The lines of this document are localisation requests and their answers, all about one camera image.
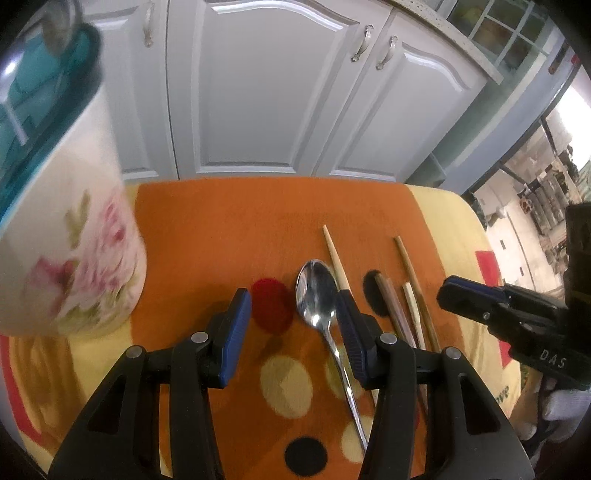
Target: black dot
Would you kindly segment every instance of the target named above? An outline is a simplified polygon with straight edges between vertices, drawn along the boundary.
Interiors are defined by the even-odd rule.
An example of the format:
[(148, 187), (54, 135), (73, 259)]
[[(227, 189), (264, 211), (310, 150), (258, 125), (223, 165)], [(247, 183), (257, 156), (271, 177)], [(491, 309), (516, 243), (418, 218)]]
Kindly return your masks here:
[(295, 439), (285, 449), (285, 464), (298, 476), (320, 473), (327, 461), (326, 449), (312, 437)]
[(379, 270), (370, 270), (363, 277), (363, 294), (365, 300), (368, 301), (369, 306), (374, 313), (380, 317), (388, 316), (388, 307), (382, 293), (379, 290), (378, 283), (375, 281), (375, 276), (379, 273)]

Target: countertop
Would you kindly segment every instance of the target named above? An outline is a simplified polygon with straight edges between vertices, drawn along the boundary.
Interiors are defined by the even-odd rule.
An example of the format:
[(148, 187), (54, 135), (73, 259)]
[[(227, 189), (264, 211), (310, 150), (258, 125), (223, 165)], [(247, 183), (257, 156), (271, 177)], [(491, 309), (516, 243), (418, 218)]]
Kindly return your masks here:
[(441, 35), (445, 36), (482, 70), (484, 70), (484, 72), (497, 82), (497, 84), (500, 84), (503, 81), (503, 75), (501, 75), (501, 72), (496, 69), (478, 47), (430, 6), (420, 0), (388, 0), (388, 2), (395, 7), (403, 8), (414, 16), (419, 17), (419, 19), (423, 20)]

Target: red dot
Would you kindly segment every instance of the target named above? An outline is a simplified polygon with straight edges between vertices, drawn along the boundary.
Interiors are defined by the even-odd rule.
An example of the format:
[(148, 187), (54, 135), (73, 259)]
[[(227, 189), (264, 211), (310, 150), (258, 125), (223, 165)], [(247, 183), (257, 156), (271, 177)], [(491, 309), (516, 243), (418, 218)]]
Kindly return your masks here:
[(252, 317), (268, 333), (281, 335), (293, 321), (296, 307), (294, 294), (275, 278), (262, 278), (251, 287)]

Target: cream dot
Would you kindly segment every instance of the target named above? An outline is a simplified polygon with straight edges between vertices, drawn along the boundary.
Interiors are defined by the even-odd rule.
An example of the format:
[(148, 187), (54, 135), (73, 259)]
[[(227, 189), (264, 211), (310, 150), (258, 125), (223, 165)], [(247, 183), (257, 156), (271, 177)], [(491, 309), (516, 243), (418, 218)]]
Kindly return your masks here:
[[(355, 377), (353, 376), (351, 365), (349, 365), (349, 358), (347, 357), (347, 350), (342, 343), (337, 346), (337, 350), (339, 351), (340, 358), (343, 361), (343, 366), (345, 367), (345, 371), (347, 372), (347, 376), (351, 382), (353, 395), (355, 398), (359, 398), (364, 390), (361, 384), (355, 380)], [(335, 359), (332, 357), (332, 355), (329, 355), (326, 363), (324, 364), (324, 374), (326, 376), (326, 382), (332, 390), (332, 393), (334, 393), (338, 399), (344, 400), (345, 389), (343, 388), (343, 382), (340, 380), (339, 370), (337, 369)]]
[(304, 365), (276, 355), (261, 368), (261, 391), (269, 406), (287, 419), (303, 417), (312, 402), (312, 380)]
[[(361, 415), (361, 425), (363, 425), (363, 431), (368, 440), (373, 423), (374, 419), (372, 417)], [(343, 456), (349, 462), (363, 462), (363, 449), (361, 448), (361, 442), (357, 435), (357, 428), (355, 428), (355, 422), (353, 422), (353, 420), (347, 424), (343, 431), (343, 436), (340, 438), (340, 449), (343, 452)]]

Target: wooden chopstick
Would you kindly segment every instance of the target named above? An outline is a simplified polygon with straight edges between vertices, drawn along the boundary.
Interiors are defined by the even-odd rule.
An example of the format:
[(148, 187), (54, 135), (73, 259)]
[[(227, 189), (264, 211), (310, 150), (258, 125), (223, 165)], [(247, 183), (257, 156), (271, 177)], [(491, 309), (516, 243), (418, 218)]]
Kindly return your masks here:
[[(384, 298), (384, 302), (388, 307), (388, 313), (394, 330), (397, 330), (398, 336), (401, 339), (405, 340), (411, 347), (416, 348), (417, 344), (414, 341), (413, 332), (410, 329), (408, 319), (402, 309), (402, 304), (398, 299), (398, 295), (396, 295), (396, 290), (394, 290), (392, 281), (389, 278), (384, 277), (381, 273), (378, 273), (375, 276), (375, 281), (377, 282), (378, 288)], [(423, 408), (424, 414), (427, 415), (428, 402), (426, 385), (419, 385), (418, 393), (418, 400)]]
[(425, 337), (423, 336), (423, 328), (421, 327), (421, 314), (418, 311), (417, 299), (414, 296), (413, 287), (410, 282), (406, 282), (402, 285), (404, 296), (407, 299), (408, 309), (410, 310), (410, 316), (413, 319), (414, 331), (417, 336), (418, 347), (421, 350), (426, 350)]
[(408, 279), (410, 280), (410, 284), (413, 287), (413, 292), (416, 295), (418, 306), (421, 314), (423, 315), (425, 327), (427, 328), (427, 334), (429, 336), (429, 342), (431, 343), (431, 347), (433, 348), (434, 352), (439, 353), (441, 352), (439, 338), (437, 337), (437, 332), (435, 331), (435, 326), (433, 325), (433, 319), (431, 318), (431, 313), (429, 312), (429, 308), (427, 307), (427, 302), (425, 301), (425, 297), (423, 296), (423, 291), (418, 282), (417, 274), (414, 271), (413, 264), (410, 261), (410, 257), (408, 256), (408, 252), (404, 246), (404, 243), (402, 242), (402, 238), (400, 238), (400, 236), (397, 236), (396, 238), (394, 238), (394, 242), (398, 246), (400, 255), (402, 256), (402, 261), (404, 262), (404, 266), (406, 267), (408, 273)]
[[(326, 246), (329, 249), (330, 259), (332, 260), (333, 269), (335, 271), (336, 277), (336, 284), (339, 290), (349, 290), (351, 291), (351, 286), (349, 285), (349, 280), (347, 280), (347, 275), (345, 274), (345, 269), (343, 268), (343, 264), (340, 261), (339, 254), (336, 251), (335, 244), (330, 237), (329, 229), (326, 225), (322, 226), (322, 232), (324, 233), (324, 239), (326, 240)], [(378, 404), (378, 390), (372, 390), (371, 396), (374, 399), (374, 405)]]

